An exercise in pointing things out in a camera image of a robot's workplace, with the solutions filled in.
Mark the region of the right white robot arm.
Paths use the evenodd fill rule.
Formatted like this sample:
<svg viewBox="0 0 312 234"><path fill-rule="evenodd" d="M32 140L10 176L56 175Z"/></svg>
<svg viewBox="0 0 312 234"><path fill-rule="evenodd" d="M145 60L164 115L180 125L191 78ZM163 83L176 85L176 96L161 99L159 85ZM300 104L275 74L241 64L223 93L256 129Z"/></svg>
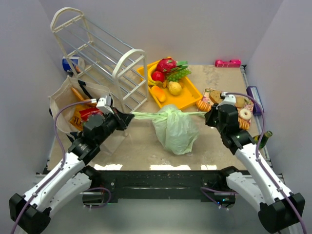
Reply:
<svg viewBox="0 0 312 234"><path fill-rule="evenodd" d="M205 124L220 133L222 142L246 167L255 183L244 179L234 167L224 169L226 185L241 195L256 211L260 223L271 234L303 223L305 199L294 194L267 164L248 131L239 128L235 106L214 105L205 114Z"/></svg>

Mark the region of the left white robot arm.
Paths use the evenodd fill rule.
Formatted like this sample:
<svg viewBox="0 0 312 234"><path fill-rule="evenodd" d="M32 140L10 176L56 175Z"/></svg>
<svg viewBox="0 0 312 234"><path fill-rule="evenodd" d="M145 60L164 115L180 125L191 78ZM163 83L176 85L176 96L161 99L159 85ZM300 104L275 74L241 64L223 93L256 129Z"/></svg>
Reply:
<svg viewBox="0 0 312 234"><path fill-rule="evenodd" d="M14 226L28 234L40 234L50 223L52 214L81 192L92 191L92 184L100 180L100 173L89 162L100 152L101 144L115 131L124 131L134 114L113 108L112 113L91 115L69 147L62 160L36 186L23 195L9 199Z"/></svg>

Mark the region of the orange kettle chips bag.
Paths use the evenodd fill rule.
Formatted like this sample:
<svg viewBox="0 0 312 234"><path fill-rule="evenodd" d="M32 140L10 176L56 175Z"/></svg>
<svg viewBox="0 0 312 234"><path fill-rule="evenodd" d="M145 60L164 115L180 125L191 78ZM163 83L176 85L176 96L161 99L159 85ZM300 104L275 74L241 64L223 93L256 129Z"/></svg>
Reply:
<svg viewBox="0 0 312 234"><path fill-rule="evenodd" d="M86 101L82 94L74 87L71 87L72 92L74 93L75 97L78 101ZM76 127L78 130L82 130L83 122L86 120L85 118L81 118L80 111L85 111L90 108L95 108L95 103L87 103L87 104L79 104L76 105L74 114L70 120L70 123Z"/></svg>

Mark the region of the light green plastic bag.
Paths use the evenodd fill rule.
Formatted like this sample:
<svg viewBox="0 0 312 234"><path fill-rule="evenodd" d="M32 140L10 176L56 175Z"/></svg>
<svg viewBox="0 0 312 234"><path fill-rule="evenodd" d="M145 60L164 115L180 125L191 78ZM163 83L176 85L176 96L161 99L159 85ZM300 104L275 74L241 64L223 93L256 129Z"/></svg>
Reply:
<svg viewBox="0 0 312 234"><path fill-rule="evenodd" d="M150 120L164 150L175 155L190 153L199 137L199 129L191 116L204 117L204 112L183 112L170 104L156 113L132 112L135 119Z"/></svg>

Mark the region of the cream canvas tote bag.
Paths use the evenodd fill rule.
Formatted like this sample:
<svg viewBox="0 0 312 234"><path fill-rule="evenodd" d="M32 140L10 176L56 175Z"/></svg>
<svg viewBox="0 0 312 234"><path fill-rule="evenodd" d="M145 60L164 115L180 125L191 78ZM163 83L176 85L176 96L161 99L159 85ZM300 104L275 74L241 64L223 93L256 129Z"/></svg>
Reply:
<svg viewBox="0 0 312 234"><path fill-rule="evenodd" d="M55 117L59 110L65 106L79 102L72 92L71 87L76 88L82 94L84 99L100 98L103 95L112 94L106 86L68 76L61 87L49 97L50 114L53 117ZM64 110L57 119L58 130L65 133L71 142L78 137L78 133L81 131L70 123L75 107L76 106L72 106ZM112 155L125 138L126 134L124 132L115 131L101 145L101 150L108 155Z"/></svg>

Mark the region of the red gummy candy bag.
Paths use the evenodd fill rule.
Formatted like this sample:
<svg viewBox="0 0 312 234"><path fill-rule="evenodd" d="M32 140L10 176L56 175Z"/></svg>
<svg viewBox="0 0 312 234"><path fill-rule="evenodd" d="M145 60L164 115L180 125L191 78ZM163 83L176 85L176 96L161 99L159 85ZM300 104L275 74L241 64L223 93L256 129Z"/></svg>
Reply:
<svg viewBox="0 0 312 234"><path fill-rule="evenodd" d="M79 111L80 117L82 119L82 121L87 121L89 116L92 115L103 115L103 112L101 110L99 110L98 108L88 108L85 110L81 110Z"/></svg>

